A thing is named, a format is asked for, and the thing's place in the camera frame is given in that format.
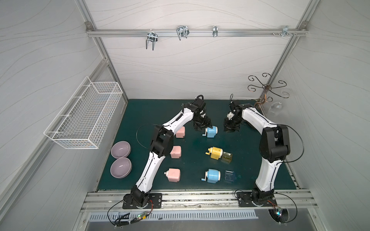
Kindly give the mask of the blue sharpener back row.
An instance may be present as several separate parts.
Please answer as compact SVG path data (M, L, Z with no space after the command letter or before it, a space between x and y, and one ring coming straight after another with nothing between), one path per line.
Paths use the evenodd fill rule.
M218 134L218 127L212 126L211 128L206 127L203 136L207 138L214 138Z

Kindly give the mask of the pink sharpener back row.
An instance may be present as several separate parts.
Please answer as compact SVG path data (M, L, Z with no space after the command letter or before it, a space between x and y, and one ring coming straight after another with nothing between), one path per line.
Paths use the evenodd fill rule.
M186 135L186 128L182 126L175 134L176 138L183 139Z

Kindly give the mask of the pink sharpener row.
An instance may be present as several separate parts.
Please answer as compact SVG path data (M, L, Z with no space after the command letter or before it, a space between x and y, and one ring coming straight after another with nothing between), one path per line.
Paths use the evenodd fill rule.
M170 152L172 159L180 159L182 156L182 147L181 146L174 146Z
M176 138L183 139L186 135L186 128L182 126L175 134Z
M164 175L169 182L179 182L181 179L181 170L177 168L170 168L164 172Z

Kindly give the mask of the yellow sharpener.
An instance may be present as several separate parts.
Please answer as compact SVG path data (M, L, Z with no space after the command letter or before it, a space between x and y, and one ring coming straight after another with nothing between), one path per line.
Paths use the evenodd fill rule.
M211 147L208 149L208 151L205 153L206 155L209 155L210 158L219 160L223 155L223 149L217 148L217 147Z

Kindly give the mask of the yellow tray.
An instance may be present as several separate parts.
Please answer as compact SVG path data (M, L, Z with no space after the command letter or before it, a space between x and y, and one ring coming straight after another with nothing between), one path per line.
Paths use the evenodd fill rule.
M231 153L228 153L228 152L223 152L222 154L222 157L221 157L221 160L224 162L224 163L231 163L232 161L232 157L233 157L233 154Z

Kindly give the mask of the pink sharpener front row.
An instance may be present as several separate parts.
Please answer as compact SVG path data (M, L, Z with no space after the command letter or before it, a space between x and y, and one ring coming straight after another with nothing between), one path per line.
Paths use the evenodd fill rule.
M169 182L179 182L181 179L181 170L177 168L170 168L164 172L164 175Z

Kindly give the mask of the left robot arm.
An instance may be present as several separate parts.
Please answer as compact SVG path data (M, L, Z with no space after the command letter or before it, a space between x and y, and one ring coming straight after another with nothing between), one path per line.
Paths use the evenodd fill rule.
M193 122L196 131L212 127L205 107L204 96L198 95L192 102L182 105L181 111L171 120L155 126L149 146L148 161L139 180L131 188L127 199L134 206L144 208L149 201L149 194L158 169L173 149L175 134L190 121Z

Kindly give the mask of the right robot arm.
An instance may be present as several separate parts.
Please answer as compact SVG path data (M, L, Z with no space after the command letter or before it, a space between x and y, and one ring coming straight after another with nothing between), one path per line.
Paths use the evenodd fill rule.
M261 207L273 199L278 170L286 156L290 154L289 129L285 125L272 122L251 104L240 104L232 100L229 107L230 112L224 119L225 131L238 131L240 124L246 121L261 134L259 152L262 163L251 192L251 201L257 207Z

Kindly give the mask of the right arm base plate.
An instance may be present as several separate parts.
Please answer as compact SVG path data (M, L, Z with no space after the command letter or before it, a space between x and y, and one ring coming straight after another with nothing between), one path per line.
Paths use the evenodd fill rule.
M234 197L239 207L273 207L277 206L275 196L271 191L260 192L257 189L252 191L235 190Z

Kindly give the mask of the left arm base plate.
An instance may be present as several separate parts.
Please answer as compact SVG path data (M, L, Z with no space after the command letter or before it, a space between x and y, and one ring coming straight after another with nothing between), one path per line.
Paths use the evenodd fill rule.
M151 209L162 207L162 194L161 193L147 193L144 197L139 197L138 201L131 193L123 197L123 209Z

